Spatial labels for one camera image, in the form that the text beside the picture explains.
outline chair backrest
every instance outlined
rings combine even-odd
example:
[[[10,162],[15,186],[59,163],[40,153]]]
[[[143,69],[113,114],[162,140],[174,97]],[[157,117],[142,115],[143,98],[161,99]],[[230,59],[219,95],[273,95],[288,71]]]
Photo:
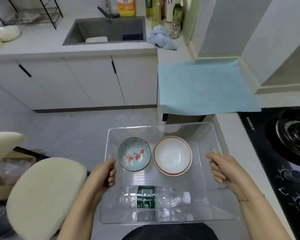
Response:
[[[25,135],[17,132],[0,132],[0,160],[24,141]]]
[[[17,181],[7,201],[8,220],[24,240],[49,240],[77,198],[87,177],[73,160],[51,157],[37,162]]]

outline bowl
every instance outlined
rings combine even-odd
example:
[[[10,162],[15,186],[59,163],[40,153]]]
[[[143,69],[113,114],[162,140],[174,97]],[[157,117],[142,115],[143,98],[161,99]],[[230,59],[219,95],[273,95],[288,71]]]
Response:
[[[129,171],[144,169],[150,162],[151,149],[147,142],[138,137],[125,139],[117,151],[118,162]]]
[[[21,35],[21,30],[17,26],[0,27],[0,40],[2,42],[9,42],[15,40]]]
[[[188,143],[177,136],[160,139],[153,149],[153,161],[160,172],[182,175],[192,165],[192,150]]]

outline bracelet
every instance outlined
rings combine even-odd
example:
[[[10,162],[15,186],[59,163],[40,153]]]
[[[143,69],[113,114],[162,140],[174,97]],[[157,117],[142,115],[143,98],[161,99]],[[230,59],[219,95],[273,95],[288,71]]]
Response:
[[[257,199],[259,199],[259,198],[260,198],[260,197],[257,197],[257,198],[254,198],[254,199],[238,199],[238,198],[237,198],[237,201],[241,203],[241,202],[245,202],[245,201],[257,200]]]

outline white bowl with red rim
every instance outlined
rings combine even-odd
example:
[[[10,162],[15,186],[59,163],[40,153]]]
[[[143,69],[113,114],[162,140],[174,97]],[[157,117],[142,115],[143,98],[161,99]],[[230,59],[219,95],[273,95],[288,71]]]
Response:
[[[177,136],[160,139],[153,148],[153,161],[157,169],[168,176],[186,173],[192,165],[192,150],[189,144]]]

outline dish rag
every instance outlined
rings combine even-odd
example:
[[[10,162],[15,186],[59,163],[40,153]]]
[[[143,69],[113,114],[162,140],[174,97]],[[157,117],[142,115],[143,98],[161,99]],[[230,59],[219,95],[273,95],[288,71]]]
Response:
[[[168,29],[160,24],[153,28],[147,37],[147,41],[166,50],[178,50],[174,43],[172,43]]]

